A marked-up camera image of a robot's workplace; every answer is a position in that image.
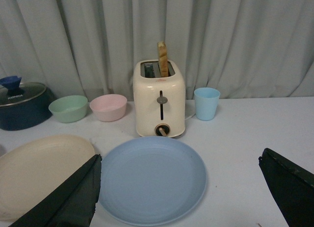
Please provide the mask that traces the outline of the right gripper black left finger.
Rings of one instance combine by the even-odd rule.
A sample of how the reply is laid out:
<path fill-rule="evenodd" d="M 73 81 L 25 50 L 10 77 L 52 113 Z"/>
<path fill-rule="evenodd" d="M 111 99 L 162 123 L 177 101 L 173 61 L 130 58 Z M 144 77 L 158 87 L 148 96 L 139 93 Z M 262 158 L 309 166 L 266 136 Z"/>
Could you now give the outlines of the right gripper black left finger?
<path fill-rule="evenodd" d="M 101 186 L 101 160 L 91 157 L 12 227 L 88 227 Z"/>

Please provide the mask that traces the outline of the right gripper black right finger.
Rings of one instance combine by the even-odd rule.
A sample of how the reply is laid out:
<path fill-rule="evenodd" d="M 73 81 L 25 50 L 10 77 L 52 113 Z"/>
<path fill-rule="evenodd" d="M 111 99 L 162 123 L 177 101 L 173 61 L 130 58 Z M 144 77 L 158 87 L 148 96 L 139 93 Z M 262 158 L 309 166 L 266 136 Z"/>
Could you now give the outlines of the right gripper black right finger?
<path fill-rule="evenodd" d="M 259 167 L 290 227 L 314 225 L 314 175 L 277 152 L 266 148 Z"/>

